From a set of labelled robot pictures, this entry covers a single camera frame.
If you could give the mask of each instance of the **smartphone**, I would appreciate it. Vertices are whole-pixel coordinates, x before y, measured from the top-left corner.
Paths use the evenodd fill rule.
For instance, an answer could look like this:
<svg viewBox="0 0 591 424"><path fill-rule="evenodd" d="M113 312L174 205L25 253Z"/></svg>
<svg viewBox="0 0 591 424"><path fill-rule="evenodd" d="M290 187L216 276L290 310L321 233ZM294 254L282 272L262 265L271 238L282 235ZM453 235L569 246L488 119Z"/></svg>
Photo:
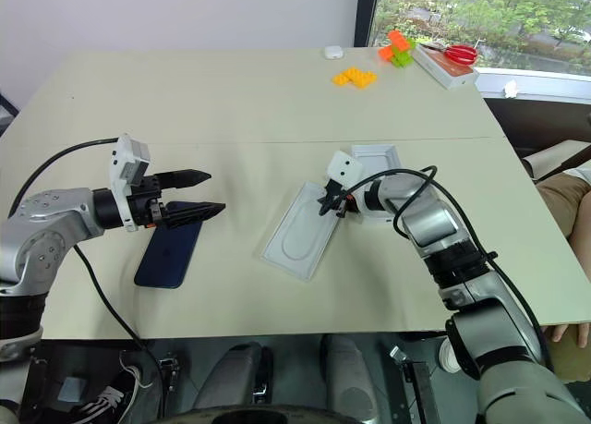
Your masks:
<svg viewBox="0 0 591 424"><path fill-rule="evenodd" d="M166 204L166 209L174 210L192 204L171 201ZM165 226L156 227L136 272L136 285L157 288L179 287L185 279L200 229L201 223L171 229Z"/></svg>

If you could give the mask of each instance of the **tabletop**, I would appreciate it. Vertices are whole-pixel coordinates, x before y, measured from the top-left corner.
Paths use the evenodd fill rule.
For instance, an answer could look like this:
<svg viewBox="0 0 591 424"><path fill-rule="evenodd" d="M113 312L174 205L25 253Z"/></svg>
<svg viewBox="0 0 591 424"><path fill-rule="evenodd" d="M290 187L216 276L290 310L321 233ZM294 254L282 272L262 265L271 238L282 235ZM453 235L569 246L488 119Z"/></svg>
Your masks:
<svg viewBox="0 0 591 424"><path fill-rule="evenodd" d="M364 90L331 84L350 66L375 71L377 82ZM111 230L80 245L142 337L441 329L450 312L391 226L342 220L308 283L260 258L303 183L323 185L333 152L360 143L391 143L410 168L437 165L438 180L541 322L591 320L591 285L471 87L446 91L420 67L378 62L372 49L339 61L317 50L76 55L0 139L0 212L51 154L123 131L149 144L148 173L212 174L197 187L167 190L165 200L227 204L204 223L177 289L133 283L152 230ZM107 187L110 151L60 159L31 191ZM126 337L73 253L42 325L45 338Z"/></svg>

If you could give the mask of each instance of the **beige pants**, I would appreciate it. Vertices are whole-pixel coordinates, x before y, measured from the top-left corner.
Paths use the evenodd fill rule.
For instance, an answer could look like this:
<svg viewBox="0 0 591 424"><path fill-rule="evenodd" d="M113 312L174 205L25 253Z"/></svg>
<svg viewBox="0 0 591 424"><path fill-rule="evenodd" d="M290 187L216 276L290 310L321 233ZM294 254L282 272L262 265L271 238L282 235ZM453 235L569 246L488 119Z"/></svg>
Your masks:
<svg viewBox="0 0 591 424"><path fill-rule="evenodd" d="M591 186L583 179L559 173L536 185L550 213L568 238L573 231L579 204ZM547 331L550 338L551 329ZM571 325L558 343L549 340L556 375L563 381L588 381L591 379L591 343L585 348L576 344L577 328Z"/></svg>

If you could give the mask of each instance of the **red scissors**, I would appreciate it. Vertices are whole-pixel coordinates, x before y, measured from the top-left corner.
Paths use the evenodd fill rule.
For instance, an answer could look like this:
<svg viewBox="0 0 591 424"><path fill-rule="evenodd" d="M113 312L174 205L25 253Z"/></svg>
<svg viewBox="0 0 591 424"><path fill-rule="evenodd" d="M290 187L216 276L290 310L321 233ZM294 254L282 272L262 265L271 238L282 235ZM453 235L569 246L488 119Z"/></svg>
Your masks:
<svg viewBox="0 0 591 424"><path fill-rule="evenodd" d="M469 45L449 45L447 47L438 43L421 43L421 45L430 48L431 50L443 52L445 57L451 59L456 64L461 64L463 66L473 65L478 57L476 49Z"/></svg>

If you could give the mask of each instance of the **scissor handle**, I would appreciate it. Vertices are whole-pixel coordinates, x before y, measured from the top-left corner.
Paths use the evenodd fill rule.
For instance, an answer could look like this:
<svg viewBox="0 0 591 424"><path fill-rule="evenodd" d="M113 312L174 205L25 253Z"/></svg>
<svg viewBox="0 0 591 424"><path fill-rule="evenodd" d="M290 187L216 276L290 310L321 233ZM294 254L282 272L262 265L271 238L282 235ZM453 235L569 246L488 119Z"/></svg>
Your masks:
<svg viewBox="0 0 591 424"><path fill-rule="evenodd" d="M478 52L468 45L450 45L445 50L445 55L453 62L464 66L471 66L476 62Z"/></svg>

